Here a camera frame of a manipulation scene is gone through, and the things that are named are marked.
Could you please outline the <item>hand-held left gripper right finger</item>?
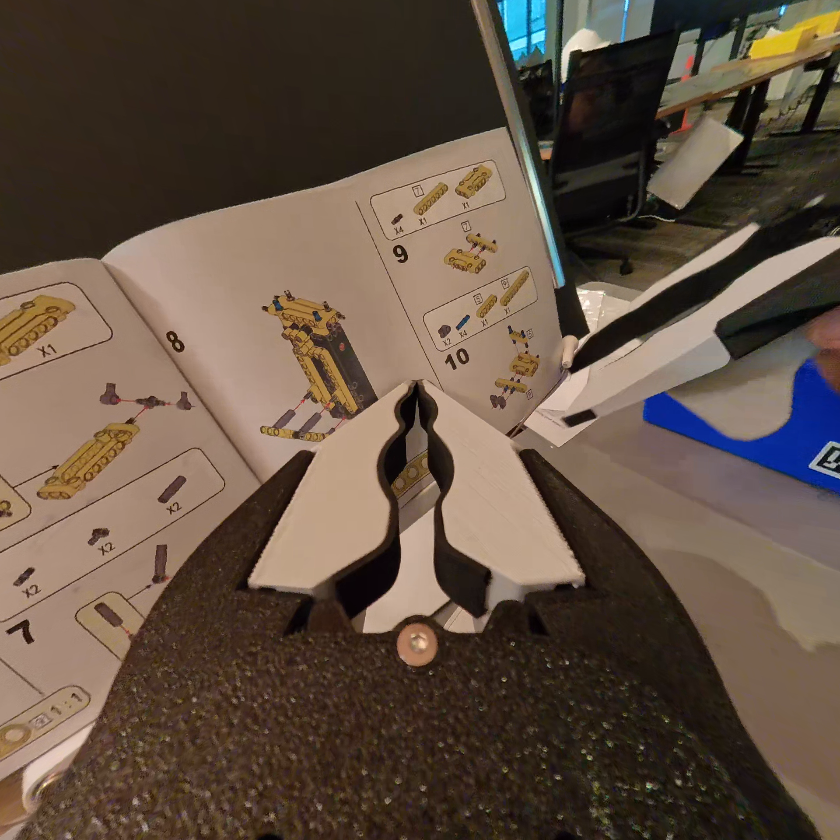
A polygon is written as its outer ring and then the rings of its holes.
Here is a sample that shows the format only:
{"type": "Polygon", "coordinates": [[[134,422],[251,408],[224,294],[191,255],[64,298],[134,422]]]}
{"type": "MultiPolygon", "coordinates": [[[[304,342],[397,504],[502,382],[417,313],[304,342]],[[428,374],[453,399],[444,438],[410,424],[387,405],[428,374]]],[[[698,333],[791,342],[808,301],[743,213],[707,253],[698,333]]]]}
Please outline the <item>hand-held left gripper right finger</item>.
{"type": "Polygon", "coordinates": [[[520,450],[509,437],[427,381],[418,383],[434,506],[434,572],[473,617],[534,592],[585,584],[520,450]]]}

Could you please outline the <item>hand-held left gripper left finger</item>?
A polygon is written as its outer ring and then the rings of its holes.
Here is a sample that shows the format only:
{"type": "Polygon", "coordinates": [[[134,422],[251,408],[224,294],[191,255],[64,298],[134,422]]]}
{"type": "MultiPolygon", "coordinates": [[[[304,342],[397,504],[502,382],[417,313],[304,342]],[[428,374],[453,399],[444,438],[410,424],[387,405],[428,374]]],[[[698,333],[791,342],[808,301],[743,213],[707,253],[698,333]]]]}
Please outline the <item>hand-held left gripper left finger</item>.
{"type": "Polygon", "coordinates": [[[393,481],[407,463],[416,383],[389,392],[320,444],[248,578],[336,600],[348,617],[392,588],[401,564],[393,481]]]}

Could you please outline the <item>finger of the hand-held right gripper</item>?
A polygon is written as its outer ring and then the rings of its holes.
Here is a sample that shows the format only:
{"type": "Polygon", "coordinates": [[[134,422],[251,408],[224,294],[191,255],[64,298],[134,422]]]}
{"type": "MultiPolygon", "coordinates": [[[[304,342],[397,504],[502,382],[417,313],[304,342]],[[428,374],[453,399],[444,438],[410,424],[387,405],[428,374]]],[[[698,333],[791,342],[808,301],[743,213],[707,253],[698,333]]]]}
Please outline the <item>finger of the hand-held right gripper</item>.
{"type": "Polygon", "coordinates": [[[681,386],[716,371],[730,354],[716,335],[724,318],[818,261],[838,262],[838,237],[824,236],[766,259],[712,301],[583,369],[590,378],[563,417],[573,427],[661,393],[681,405],[681,386]]]}
{"type": "Polygon", "coordinates": [[[695,258],[698,267],[685,264],[688,274],[677,280],[668,276],[638,296],[624,314],[590,335],[577,350],[569,372],[576,373],[603,360],[633,340],[684,318],[706,305],[750,269],[804,242],[829,210],[800,210],[766,225],[747,224],[695,258]]]}

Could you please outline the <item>toy brick instruction booklet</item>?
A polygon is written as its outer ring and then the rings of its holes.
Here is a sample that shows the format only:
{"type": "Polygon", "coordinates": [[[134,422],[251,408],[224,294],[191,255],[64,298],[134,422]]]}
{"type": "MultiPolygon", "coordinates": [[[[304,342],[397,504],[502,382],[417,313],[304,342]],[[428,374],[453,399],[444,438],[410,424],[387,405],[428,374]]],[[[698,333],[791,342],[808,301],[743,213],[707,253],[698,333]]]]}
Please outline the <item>toy brick instruction booklet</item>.
{"type": "Polygon", "coordinates": [[[560,376],[507,129],[2,275],[2,779],[90,726],[198,544],[405,380],[502,433],[560,376]]]}

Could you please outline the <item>person's right hand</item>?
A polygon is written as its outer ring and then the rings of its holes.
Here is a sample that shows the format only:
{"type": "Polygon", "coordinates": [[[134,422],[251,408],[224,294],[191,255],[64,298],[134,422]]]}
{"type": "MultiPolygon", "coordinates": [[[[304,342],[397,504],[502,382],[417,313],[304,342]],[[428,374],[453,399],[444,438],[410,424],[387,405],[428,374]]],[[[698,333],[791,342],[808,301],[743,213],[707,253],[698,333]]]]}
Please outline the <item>person's right hand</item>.
{"type": "Polygon", "coordinates": [[[815,364],[822,378],[839,392],[839,307],[814,319],[807,338],[816,349],[815,364]]]}

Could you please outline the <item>printed paper sheet red header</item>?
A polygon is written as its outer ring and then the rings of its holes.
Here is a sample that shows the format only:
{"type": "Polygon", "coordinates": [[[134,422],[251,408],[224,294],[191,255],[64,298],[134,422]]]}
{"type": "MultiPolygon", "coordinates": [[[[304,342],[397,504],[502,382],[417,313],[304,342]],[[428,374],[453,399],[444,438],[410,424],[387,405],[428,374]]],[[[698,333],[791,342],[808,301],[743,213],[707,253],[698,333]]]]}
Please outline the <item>printed paper sheet red header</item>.
{"type": "Polygon", "coordinates": [[[585,389],[589,378],[588,369],[573,374],[567,373],[562,382],[526,419],[526,426],[555,447],[565,445],[594,422],[589,419],[569,427],[563,420],[574,400],[585,389]]]}

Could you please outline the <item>white flat panel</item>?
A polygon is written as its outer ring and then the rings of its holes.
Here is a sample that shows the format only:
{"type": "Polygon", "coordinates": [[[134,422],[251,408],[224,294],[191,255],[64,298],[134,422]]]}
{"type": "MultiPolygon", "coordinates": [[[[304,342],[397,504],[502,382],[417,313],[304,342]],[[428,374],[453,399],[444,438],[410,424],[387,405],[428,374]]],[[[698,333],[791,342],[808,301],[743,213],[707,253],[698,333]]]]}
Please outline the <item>white flat panel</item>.
{"type": "Polygon", "coordinates": [[[677,151],[651,176],[648,194],[684,209],[743,141],[741,132],[703,115],[677,151]]]}

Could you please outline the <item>wooden desk black legs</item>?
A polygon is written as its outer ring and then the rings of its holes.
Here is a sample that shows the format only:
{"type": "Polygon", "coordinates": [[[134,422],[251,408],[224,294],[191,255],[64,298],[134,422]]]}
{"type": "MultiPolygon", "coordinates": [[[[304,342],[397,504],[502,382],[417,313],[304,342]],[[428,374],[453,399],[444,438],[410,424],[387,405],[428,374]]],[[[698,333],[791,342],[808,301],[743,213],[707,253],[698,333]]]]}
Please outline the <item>wooden desk black legs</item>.
{"type": "Polygon", "coordinates": [[[773,133],[774,138],[838,132],[838,129],[815,127],[838,67],[838,50],[839,34],[834,33],[816,38],[803,49],[790,54],[729,61],[707,73],[700,73],[667,86],[659,103],[657,119],[665,119],[672,114],[707,102],[717,102],[732,93],[737,93],[727,126],[739,131],[743,140],[721,164],[717,173],[737,175],[746,171],[748,175],[756,175],[758,170],[770,168],[770,164],[748,163],[748,157],[773,77],[797,67],[822,71],[800,130],[773,133]]]}

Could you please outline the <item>yellow box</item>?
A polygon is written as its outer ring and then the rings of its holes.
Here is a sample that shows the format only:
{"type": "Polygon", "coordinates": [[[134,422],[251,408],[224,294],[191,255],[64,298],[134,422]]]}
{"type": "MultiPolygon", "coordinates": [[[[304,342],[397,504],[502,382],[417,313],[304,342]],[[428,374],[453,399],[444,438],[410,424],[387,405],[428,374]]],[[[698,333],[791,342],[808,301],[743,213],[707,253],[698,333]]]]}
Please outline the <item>yellow box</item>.
{"type": "Polygon", "coordinates": [[[838,31],[838,11],[807,18],[785,31],[772,28],[766,35],[752,42],[748,58],[762,59],[789,55],[801,49],[807,49],[815,42],[831,37],[838,31]]]}

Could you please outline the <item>black board panel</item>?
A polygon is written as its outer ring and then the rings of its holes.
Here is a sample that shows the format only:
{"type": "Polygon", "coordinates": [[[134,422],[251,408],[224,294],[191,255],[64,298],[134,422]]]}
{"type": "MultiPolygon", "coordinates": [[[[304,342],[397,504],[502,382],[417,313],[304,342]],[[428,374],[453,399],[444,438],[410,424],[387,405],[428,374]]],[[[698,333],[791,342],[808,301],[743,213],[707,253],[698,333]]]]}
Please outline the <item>black board panel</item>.
{"type": "Polygon", "coordinates": [[[2,272],[507,128],[497,2],[2,2],[2,272]]]}

